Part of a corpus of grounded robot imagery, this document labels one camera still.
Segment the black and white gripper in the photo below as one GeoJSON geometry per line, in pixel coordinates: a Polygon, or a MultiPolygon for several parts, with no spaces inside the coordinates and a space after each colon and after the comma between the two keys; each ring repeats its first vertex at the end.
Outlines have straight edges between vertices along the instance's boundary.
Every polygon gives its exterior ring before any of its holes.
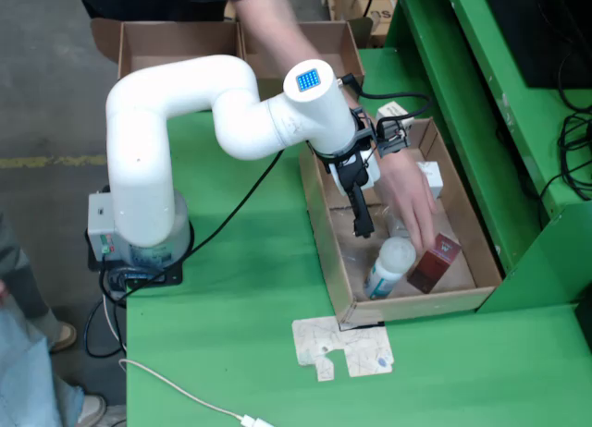
{"type": "Polygon", "coordinates": [[[362,193],[371,189],[380,179],[376,150],[356,150],[348,159],[324,163],[342,196],[349,198],[354,214],[353,233],[356,237],[369,238],[374,224],[362,193]]]}

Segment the bare person hand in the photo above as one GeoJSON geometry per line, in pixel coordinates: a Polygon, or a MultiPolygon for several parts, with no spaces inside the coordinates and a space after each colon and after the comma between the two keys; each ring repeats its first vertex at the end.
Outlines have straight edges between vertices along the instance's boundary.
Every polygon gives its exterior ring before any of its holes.
{"type": "Polygon", "coordinates": [[[378,166],[387,199],[399,211],[415,249],[431,250],[437,207],[425,174],[408,150],[385,155],[378,166]]]}

